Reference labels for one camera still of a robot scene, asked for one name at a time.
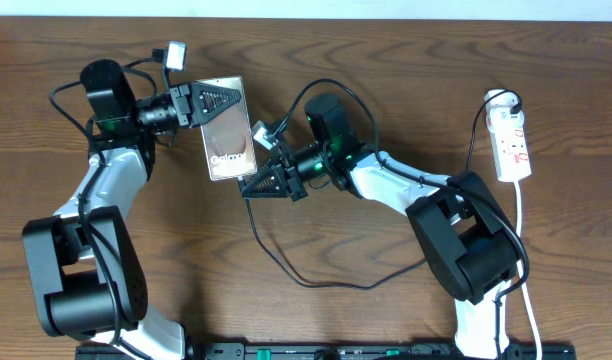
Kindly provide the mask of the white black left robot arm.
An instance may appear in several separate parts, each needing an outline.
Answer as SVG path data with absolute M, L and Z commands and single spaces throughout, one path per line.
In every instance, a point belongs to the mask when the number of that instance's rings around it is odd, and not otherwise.
M 107 344 L 133 359 L 194 359 L 184 326 L 149 303 L 125 219 L 150 179 L 159 135 L 206 125 L 243 95 L 190 82 L 138 100 L 127 77 L 139 73 L 110 59 L 81 71 L 77 82 L 94 114 L 74 125 L 88 142 L 89 169 L 53 215 L 25 225 L 22 242 L 48 335 Z

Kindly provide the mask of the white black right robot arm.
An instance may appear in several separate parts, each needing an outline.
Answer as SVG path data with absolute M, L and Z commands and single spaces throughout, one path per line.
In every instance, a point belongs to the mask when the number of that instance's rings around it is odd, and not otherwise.
M 304 110 L 315 141 L 299 150 L 285 140 L 285 120 L 253 127 L 253 139 L 271 157 L 241 182 L 243 198 L 297 201 L 306 197 L 307 182 L 326 175 L 339 190 L 406 216 L 426 263 L 455 300 L 458 351 L 506 358 L 505 298 L 526 282 L 529 262 L 517 230 L 481 177 L 472 171 L 431 174 L 394 160 L 358 138 L 334 93 L 313 97 Z

